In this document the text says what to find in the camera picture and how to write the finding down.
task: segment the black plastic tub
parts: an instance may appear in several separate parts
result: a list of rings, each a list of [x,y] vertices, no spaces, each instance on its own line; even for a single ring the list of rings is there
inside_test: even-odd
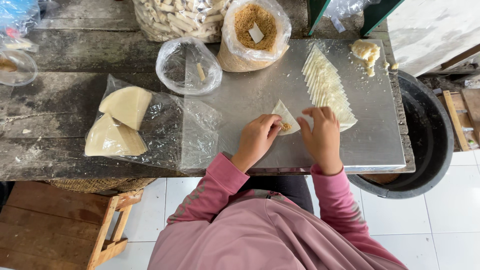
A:
[[[390,199],[422,195],[438,184],[448,170],[454,144],[450,118],[432,91],[403,71],[398,71],[398,82],[416,171],[401,173],[388,184],[368,182],[356,174],[348,176],[359,188]]]

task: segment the wooden table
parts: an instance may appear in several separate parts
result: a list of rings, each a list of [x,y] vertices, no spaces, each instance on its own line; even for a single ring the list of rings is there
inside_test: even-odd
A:
[[[41,26],[27,38],[40,46],[31,54],[38,65],[32,84],[0,85],[0,179],[52,180],[178,177],[180,172],[105,157],[84,157],[85,134],[92,126],[107,86],[107,75],[152,91],[175,94],[155,73],[160,43],[146,40],[130,0],[57,0]],[[338,33],[322,18],[307,37],[305,0],[279,0],[292,23],[292,38],[360,38],[363,18],[342,21]],[[386,21],[369,38],[382,39],[394,63]],[[415,170],[396,71],[390,71],[407,167]]]

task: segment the food crumb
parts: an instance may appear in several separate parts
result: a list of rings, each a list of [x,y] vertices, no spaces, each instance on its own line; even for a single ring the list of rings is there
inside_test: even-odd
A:
[[[288,131],[292,128],[292,125],[289,123],[283,123],[282,131]]]

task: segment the person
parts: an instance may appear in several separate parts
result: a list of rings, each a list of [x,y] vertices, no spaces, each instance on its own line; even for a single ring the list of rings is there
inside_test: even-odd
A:
[[[280,130],[282,118],[264,114],[243,128],[231,159],[221,153],[215,157],[205,177],[168,218],[149,270],[406,269],[369,235],[340,159],[335,115],[328,107],[302,113],[313,117],[313,130],[304,118],[297,121],[316,161],[310,172],[321,218],[281,192],[242,190],[249,179],[246,171]]]

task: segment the person's right hand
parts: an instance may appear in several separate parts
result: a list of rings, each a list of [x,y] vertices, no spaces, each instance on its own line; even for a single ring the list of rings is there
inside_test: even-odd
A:
[[[323,175],[335,175],[342,171],[340,160],[340,123],[329,107],[307,108],[303,114],[313,117],[313,131],[303,118],[297,118],[303,143],[322,169]]]

